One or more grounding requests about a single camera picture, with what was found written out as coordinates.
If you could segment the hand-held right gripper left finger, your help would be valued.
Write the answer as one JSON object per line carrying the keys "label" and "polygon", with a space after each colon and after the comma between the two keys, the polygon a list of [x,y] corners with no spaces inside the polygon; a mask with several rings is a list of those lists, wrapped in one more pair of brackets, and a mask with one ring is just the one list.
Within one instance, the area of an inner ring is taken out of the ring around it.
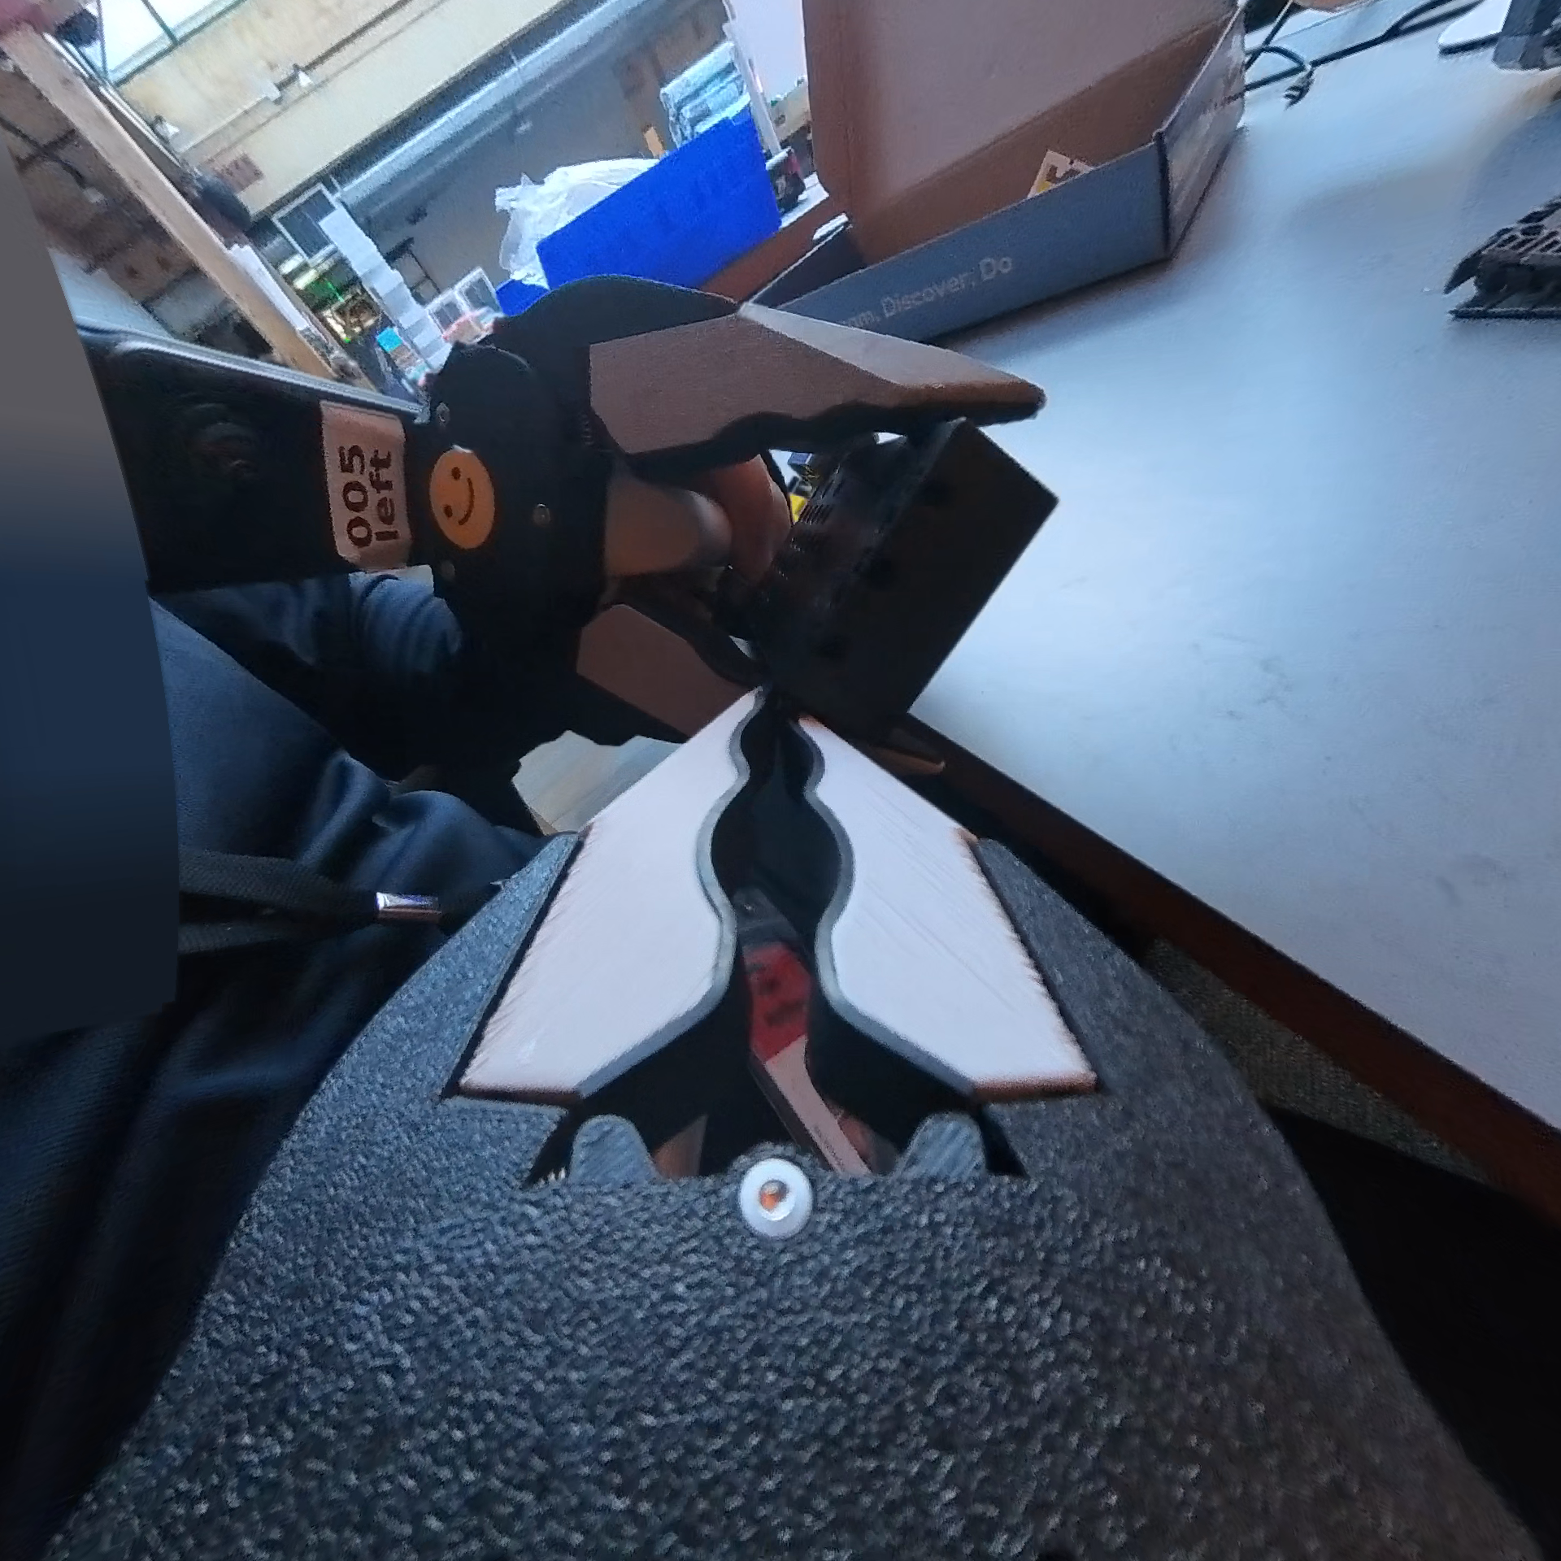
{"label": "hand-held right gripper left finger", "polygon": [[578,1106],[715,1011],[736,961],[715,829],[750,781],[762,708],[739,697],[583,827],[461,1095]]}

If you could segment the black perforated brick box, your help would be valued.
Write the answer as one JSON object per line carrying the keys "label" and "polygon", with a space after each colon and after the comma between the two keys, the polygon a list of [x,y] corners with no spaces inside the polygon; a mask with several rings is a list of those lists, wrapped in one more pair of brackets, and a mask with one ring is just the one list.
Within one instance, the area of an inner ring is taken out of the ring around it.
{"label": "black perforated brick box", "polygon": [[972,420],[860,441],[815,472],[732,636],[789,707],[884,742],[1055,508]]}

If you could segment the blue plastic bin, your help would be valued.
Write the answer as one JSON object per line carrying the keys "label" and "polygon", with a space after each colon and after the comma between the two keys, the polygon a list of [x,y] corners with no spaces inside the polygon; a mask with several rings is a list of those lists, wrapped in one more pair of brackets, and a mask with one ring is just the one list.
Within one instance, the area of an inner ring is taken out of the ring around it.
{"label": "blue plastic bin", "polygon": [[702,287],[782,225],[767,149],[750,110],[713,121],[539,246],[546,287],[505,279],[498,311],[514,318],[548,290],[631,279]]}

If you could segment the person's left hand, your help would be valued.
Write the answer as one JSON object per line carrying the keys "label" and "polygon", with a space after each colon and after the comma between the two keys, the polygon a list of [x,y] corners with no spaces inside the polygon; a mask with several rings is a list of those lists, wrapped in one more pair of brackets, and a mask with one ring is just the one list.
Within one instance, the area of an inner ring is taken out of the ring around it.
{"label": "person's left hand", "polygon": [[760,580],[791,525],[788,495],[758,459],[680,485],[617,469],[604,506],[602,571],[624,580],[730,567]]}

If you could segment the person's left forearm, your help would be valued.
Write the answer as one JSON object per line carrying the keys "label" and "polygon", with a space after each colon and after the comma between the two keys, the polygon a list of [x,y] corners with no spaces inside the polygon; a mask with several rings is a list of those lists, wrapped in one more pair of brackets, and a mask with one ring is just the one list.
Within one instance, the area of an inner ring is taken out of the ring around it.
{"label": "person's left forearm", "polygon": [[381,575],[163,593],[156,604],[280,694],[382,779],[503,770],[561,736],[561,647],[462,634],[429,584]]}

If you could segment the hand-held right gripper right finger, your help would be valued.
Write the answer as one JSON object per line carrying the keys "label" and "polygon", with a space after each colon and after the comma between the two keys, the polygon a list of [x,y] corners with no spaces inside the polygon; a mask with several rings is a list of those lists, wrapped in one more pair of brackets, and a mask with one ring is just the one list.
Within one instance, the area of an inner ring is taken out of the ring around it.
{"label": "hand-held right gripper right finger", "polygon": [[793,918],[808,1078],[893,1151],[934,1117],[1098,1091],[975,839],[810,718],[793,723]]}

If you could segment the clear badge holder red card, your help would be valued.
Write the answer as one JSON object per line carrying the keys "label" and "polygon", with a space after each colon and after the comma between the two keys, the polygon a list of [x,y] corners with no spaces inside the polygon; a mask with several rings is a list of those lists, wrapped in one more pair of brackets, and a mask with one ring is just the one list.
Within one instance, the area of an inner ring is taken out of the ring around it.
{"label": "clear badge holder red card", "polygon": [[841,1177],[882,1177],[897,1153],[830,1102],[806,1063],[814,976],[799,933],[758,889],[734,896],[749,998],[749,1063],[756,1088],[793,1145]]}

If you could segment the dark blue cardboard box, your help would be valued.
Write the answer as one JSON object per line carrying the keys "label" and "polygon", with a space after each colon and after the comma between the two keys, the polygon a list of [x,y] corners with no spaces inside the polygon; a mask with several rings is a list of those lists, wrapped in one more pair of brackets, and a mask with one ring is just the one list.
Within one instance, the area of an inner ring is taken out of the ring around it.
{"label": "dark blue cardboard box", "polygon": [[964,227],[869,262],[786,309],[884,337],[938,342],[1025,309],[1169,262],[1221,171],[1243,118],[1243,19],[1230,12],[1189,65],[1172,71],[1165,108],[1118,157]]}

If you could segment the clear plastic bag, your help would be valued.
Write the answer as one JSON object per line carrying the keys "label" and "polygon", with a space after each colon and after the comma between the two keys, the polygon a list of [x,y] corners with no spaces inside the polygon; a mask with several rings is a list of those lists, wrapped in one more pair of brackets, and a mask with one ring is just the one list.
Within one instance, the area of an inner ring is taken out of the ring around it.
{"label": "clear plastic bag", "polygon": [[494,192],[494,210],[505,220],[500,270],[507,281],[546,287],[540,244],[617,190],[650,170],[650,158],[613,158],[557,168],[540,183],[522,177]]}

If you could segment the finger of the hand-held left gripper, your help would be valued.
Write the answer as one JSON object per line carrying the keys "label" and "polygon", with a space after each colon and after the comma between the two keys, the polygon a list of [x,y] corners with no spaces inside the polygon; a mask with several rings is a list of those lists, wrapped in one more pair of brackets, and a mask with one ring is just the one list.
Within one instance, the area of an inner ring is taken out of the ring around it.
{"label": "finger of the hand-held left gripper", "polygon": [[762,690],[717,673],[672,629],[628,604],[609,606],[585,627],[576,673],[674,740],[737,729],[765,708]]}
{"label": "finger of the hand-held left gripper", "polygon": [[591,348],[589,407],[631,461],[743,461],[1012,424],[1040,387],[947,348],[763,305]]}

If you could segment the wooden post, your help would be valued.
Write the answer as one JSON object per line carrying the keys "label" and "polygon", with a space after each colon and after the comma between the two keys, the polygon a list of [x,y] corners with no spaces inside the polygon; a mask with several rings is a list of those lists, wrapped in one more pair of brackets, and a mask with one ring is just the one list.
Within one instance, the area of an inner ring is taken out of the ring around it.
{"label": "wooden post", "polygon": [[340,381],[327,355],[277,309],[254,275],[236,262],[217,231],[115,118],[104,97],[87,84],[83,71],[67,62],[63,45],[22,21],[3,23],[3,56],[104,158],[148,216],[187,253],[191,264],[264,337],[277,361],[323,381]]}

